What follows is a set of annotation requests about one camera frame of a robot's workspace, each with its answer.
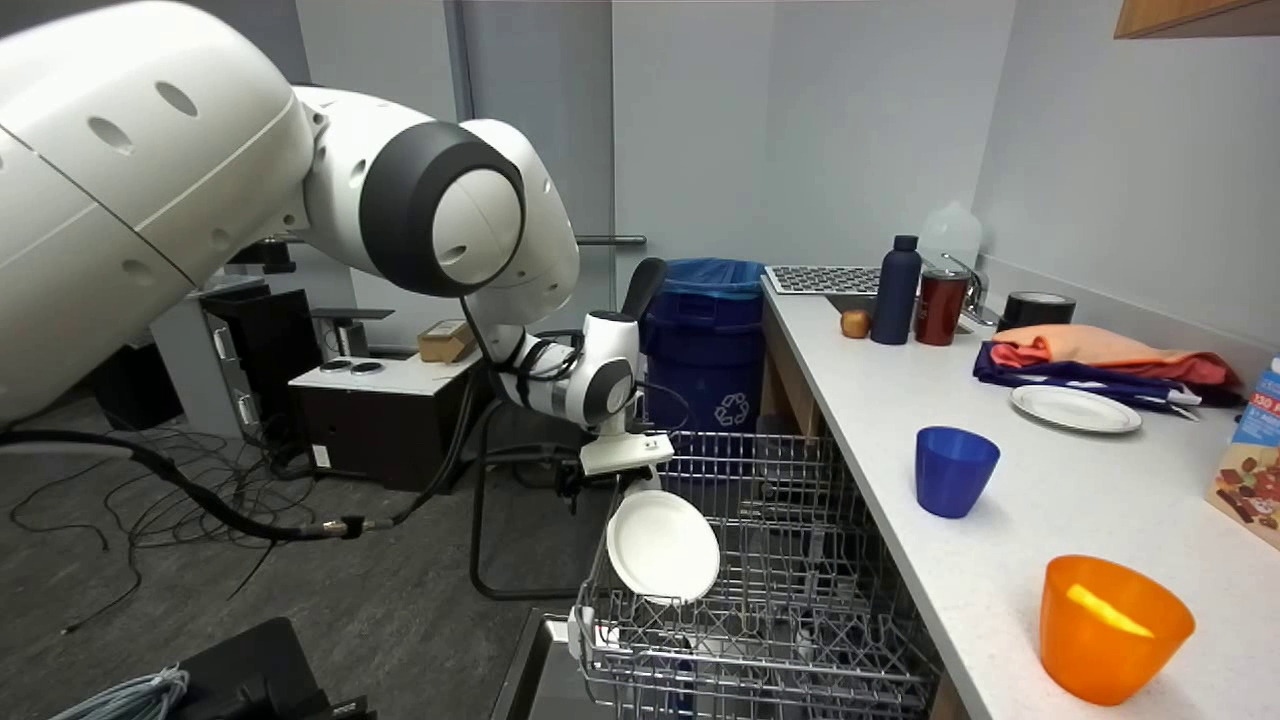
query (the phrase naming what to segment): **desk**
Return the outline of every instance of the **desk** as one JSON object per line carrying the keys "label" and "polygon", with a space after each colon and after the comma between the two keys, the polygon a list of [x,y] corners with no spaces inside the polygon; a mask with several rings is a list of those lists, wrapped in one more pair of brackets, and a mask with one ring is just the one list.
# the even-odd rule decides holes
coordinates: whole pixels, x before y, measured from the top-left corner
{"label": "desk", "polygon": [[465,397],[461,364],[375,360],[380,374],[311,367],[288,381],[314,472],[425,487],[442,457]]}
{"label": "desk", "polygon": [[[1206,504],[1231,417],[1142,413],[1119,441],[1072,436],[970,381],[975,342],[882,350],[843,342],[821,298],[766,298],[778,344],[839,444],[860,498],[956,680],[967,715],[1280,715],[1280,554]],[[1004,451],[967,521],[914,507],[919,426],[965,426]],[[1197,637],[1125,709],[1066,695],[1041,668],[1041,579],[1063,554],[1132,566],[1197,611]]]}

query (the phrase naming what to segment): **blue bin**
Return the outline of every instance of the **blue bin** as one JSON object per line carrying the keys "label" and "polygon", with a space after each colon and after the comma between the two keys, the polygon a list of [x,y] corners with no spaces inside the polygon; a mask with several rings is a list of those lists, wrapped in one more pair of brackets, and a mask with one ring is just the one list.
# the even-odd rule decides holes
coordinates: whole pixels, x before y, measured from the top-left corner
{"label": "blue bin", "polygon": [[673,262],[640,322],[648,421],[743,431],[760,413],[765,267],[753,262]]}

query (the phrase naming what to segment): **wire rack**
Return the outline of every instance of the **wire rack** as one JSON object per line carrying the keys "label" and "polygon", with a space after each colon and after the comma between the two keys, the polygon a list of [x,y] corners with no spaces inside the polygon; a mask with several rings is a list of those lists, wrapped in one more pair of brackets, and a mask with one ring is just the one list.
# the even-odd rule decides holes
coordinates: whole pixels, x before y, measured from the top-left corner
{"label": "wire rack", "polygon": [[567,625],[616,715],[925,715],[926,632],[827,444],[683,431],[668,494],[717,528],[718,579],[683,609],[631,597],[599,548]]}

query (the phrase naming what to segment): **white countertop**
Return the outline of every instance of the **white countertop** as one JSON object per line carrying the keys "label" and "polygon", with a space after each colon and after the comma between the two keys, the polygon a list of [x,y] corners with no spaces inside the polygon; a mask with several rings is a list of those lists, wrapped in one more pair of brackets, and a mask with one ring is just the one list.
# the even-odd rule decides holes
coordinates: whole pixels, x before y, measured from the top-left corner
{"label": "white countertop", "polygon": [[305,375],[288,381],[288,389],[437,397],[440,389],[447,389],[475,360],[481,360],[481,351],[473,351],[469,360],[456,360],[456,364],[425,364],[417,355],[404,355],[404,360],[353,355],[353,364],[380,364],[380,374],[308,367]]}
{"label": "white countertop", "polygon": [[[1226,413],[1142,413],[1135,436],[1054,431],[1015,417],[1009,389],[970,381],[970,338],[882,350],[843,342],[821,298],[773,308],[967,715],[1280,715],[1280,554],[1206,504]],[[1004,451],[967,521],[914,504],[925,426],[975,429]],[[1041,668],[1045,566],[1063,554],[1157,577],[1197,611],[1197,637],[1119,709],[1085,706]]]}

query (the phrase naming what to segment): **blue cup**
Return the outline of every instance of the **blue cup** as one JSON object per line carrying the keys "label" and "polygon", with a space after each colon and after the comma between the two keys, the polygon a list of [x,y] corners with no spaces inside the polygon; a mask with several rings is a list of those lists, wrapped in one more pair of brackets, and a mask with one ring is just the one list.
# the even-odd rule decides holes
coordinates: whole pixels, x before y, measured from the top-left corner
{"label": "blue cup", "polygon": [[914,431],[914,504],[959,521],[984,498],[1000,447],[967,429]]}

